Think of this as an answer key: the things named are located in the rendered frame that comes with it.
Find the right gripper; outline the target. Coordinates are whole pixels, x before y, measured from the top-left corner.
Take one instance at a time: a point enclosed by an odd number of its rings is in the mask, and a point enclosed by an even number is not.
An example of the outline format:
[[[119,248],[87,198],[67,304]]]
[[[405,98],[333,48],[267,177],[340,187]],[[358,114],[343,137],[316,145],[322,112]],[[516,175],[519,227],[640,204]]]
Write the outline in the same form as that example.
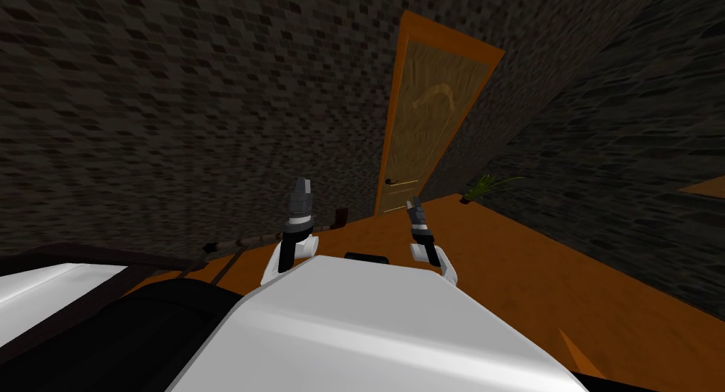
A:
[[[406,201],[407,215],[411,220],[414,229],[427,229],[426,216],[420,199],[415,196],[412,200]]]

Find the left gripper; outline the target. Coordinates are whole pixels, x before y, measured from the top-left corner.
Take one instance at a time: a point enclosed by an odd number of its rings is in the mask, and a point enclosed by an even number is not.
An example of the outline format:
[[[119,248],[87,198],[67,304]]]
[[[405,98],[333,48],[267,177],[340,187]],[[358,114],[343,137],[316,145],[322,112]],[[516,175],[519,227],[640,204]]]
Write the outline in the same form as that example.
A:
[[[312,215],[313,194],[310,179],[297,178],[294,191],[287,198],[289,218],[303,218]]]

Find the green potted plant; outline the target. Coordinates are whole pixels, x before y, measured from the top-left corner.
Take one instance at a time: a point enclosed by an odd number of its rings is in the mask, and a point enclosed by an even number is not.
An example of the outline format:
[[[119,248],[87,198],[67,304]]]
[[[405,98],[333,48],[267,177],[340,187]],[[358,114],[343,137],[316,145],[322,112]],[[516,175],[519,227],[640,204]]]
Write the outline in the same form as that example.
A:
[[[523,177],[516,176],[506,179],[498,179],[494,175],[483,175],[470,190],[466,191],[463,196],[461,196],[459,202],[460,204],[470,204],[470,202],[473,202],[476,199],[481,199],[487,194],[505,190],[507,183],[519,179],[523,179]]]

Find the light brown wooden door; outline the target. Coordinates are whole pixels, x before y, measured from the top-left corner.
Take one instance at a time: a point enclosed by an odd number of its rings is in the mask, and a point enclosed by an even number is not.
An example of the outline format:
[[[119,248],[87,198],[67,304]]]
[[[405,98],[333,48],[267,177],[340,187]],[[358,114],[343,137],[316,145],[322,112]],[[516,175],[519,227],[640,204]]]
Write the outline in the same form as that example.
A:
[[[490,70],[486,62],[407,43],[378,214],[403,208],[422,191]],[[387,178],[397,183],[385,185]]]

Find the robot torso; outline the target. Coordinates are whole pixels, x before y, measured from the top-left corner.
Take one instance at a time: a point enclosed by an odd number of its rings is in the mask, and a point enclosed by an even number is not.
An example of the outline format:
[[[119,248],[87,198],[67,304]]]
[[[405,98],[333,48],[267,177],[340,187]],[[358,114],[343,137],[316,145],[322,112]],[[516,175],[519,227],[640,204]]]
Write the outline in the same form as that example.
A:
[[[587,392],[430,270],[318,255],[239,301],[167,392]]]

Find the dark brown wooden frame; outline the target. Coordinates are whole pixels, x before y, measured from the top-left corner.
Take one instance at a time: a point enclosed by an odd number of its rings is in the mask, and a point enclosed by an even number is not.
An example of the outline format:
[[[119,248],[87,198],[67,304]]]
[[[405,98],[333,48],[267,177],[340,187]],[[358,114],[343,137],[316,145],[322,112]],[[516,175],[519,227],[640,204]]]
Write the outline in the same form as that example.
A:
[[[342,228],[347,223],[347,218],[349,215],[349,211],[347,208],[338,208],[335,210],[335,220],[333,224],[330,224],[328,226],[314,226],[311,230],[311,233],[316,233],[317,231],[330,231]],[[201,255],[195,259],[189,266],[187,266],[182,273],[178,274],[176,276],[176,279],[184,278],[188,273],[192,272],[193,270],[198,269],[201,267],[202,263],[205,262],[207,259],[207,256],[211,253],[216,253],[221,250],[228,250],[230,248],[235,248],[236,252],[231,260],[229,260],[228,263],[216,274],[214,279],[210,282],[212,285],[216,285],[219,283],[219,281],[225,276],[228,271],[231,270],[231,268],[236,264],[237,260],[240,258],[241,254],[246,251],[249,246],[256,245],[259,243],[265,243],[265,242],[271,242],[272,240],[280,241],[282,239],[282,234],[269,234],[264,236],[254,236],[250,238],[244,238],[244,239],[236,239],[234,241],[225,241],[225,242],[218,242],[218,243],[207,243],[202,247],[202,253]]]

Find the white bed with dark frame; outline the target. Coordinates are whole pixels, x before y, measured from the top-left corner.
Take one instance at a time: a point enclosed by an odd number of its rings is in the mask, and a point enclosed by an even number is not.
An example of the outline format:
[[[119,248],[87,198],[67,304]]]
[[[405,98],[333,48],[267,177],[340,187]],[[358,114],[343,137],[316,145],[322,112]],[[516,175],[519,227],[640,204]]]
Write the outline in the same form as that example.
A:
[[[184,259],[78,243],[0,256],[0,364],[78,325],[158,270],[206,266]]]

